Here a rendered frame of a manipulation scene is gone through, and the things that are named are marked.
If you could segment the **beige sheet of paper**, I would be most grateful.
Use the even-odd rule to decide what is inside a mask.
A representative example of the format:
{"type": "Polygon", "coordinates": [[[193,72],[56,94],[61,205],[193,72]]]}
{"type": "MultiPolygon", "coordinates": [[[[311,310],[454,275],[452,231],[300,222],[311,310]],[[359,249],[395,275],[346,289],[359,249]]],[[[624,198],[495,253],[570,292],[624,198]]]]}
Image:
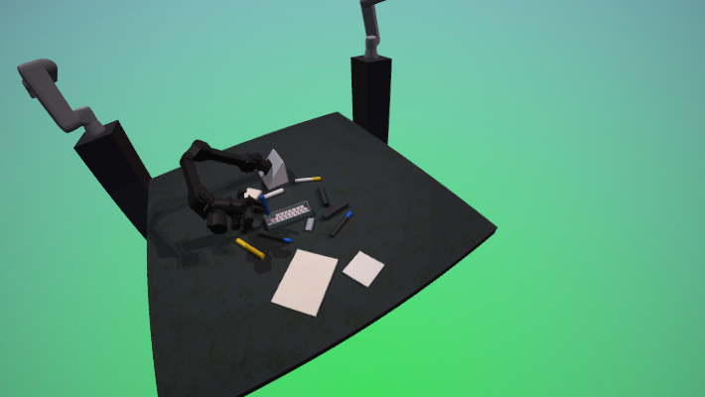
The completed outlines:
{"type": "Polygon", "coordinates": [[[316,317],[338,259],[298,250],[272,303],[316,317]]]}

